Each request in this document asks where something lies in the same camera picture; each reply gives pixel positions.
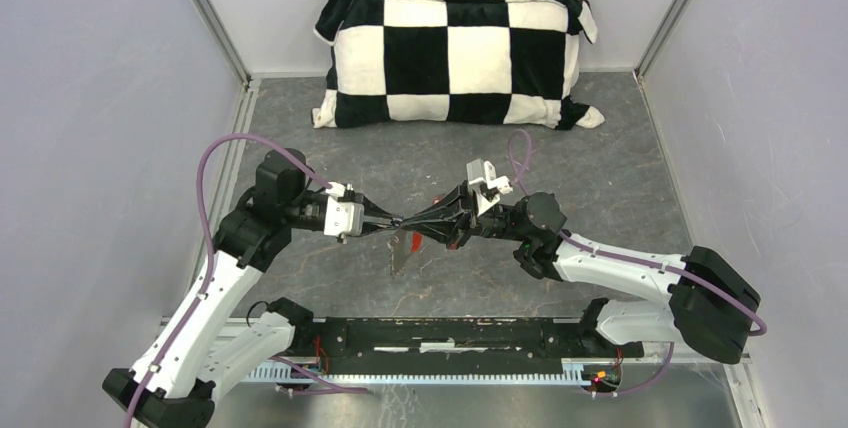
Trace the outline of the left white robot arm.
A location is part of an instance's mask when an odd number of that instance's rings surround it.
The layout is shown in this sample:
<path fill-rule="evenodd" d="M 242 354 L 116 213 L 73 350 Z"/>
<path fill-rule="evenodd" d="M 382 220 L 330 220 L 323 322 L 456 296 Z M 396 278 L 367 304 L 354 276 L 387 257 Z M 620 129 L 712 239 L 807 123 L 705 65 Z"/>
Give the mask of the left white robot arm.
<path fill-rule="evenodd" d="M 279 299 L 245 332 L 211 350 L 228 316 L 291 243 L 293 231 L 344 241 L 399 225 L 399 216 L 349 185 L 311 190 L 305 169 L 297 150 L 266 154 L 254 185 L 221 220 L 203 272 L 164 330 L 132 367 L 109 372 L 103 389 L 131 422 L 204 427 L 220 399 L 261 363 L 312 347 L 312 312 Z"/>

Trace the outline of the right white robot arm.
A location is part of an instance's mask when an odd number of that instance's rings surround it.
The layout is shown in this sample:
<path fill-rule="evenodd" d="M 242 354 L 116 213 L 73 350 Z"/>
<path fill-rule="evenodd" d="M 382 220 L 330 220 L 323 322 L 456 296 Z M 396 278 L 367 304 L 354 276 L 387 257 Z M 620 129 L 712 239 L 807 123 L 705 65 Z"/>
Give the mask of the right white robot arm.
<path fill-rule="evenodd" d="M 551 193 L 494 204 L 457 186 L 400 228 L 458 249 L 471 238 L 517 242 L 513 256 L 536 279 L 597 285 L 632 296 L 598 302 L 577 330 L 580 348 L 602 356 L 633 342 L 683 343 L 723 364 L 740 362 L 748 339 L 767 328 L 761 297 L 715 250 L 686 255 L 639 252 L 599 243 L 566 230 Z"/>

